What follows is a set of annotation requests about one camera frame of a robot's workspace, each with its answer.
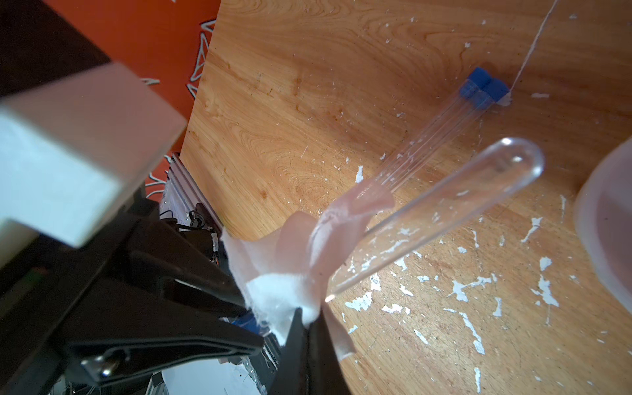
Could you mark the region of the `white wipe tissue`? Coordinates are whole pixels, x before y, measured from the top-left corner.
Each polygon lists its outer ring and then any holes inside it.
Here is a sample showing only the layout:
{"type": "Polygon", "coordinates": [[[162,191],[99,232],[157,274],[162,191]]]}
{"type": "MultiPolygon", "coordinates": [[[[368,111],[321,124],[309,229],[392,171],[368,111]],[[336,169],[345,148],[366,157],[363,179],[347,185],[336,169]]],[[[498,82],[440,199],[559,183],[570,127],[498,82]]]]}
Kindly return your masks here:
{"type": "Polygon", "coordinates": [[[246,308],[258,323],[269,327],[280,345],[286,344],[294,314],[301,309],[304,327],[324,316],[338,360],[355,353],[347,330],[326,306],[326,291],[371,219],[393,206],[387,188],[365,180],[319,218],[295,212],[281,228],[259,240],[240,240],[222,232],[229,268],[246,308]]]}

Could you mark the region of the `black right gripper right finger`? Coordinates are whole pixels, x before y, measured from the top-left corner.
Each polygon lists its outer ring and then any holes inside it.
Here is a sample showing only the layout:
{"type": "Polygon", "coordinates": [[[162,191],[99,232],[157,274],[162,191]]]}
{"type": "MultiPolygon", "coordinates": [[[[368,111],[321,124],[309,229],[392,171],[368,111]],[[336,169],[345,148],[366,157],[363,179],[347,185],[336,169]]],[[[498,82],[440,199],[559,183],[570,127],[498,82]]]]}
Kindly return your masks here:
{"type": "Polygon", "coordinates": [[[309,327],[308,394],[351,394],[344,378],[322,307],[319,317],[309,327]]]}

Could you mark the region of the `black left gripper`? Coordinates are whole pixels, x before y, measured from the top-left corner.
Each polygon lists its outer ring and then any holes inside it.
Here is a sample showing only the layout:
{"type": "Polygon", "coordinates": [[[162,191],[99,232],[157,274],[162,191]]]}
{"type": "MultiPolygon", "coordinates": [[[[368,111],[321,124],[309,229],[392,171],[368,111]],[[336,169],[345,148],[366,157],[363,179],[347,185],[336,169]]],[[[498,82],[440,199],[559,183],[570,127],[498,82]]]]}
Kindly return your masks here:
{"type": "Polygon", "coordinates": [[[260,335],[210,315],[247,312],[233,277],[157,217],[138,189],[85,246],[40,235],[2,269],[3,394],[46,394],[64,370],[105,387],[261,350],[260,335]],[[121,248],[113,274],[125,283],[87,291],[121,248]]]}

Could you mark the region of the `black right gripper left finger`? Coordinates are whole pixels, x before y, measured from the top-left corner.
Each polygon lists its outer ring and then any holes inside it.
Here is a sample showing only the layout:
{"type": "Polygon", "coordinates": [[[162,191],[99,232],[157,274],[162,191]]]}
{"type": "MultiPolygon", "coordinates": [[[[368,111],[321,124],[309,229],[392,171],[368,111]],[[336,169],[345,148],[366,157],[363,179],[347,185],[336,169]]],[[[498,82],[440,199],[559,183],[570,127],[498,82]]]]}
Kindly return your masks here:
{"type": "Polygon", "coordinates": [[[308,335],[309,331],[302,322],[302,309],[297,309],[269,394],[308,393],[308,335]]]}

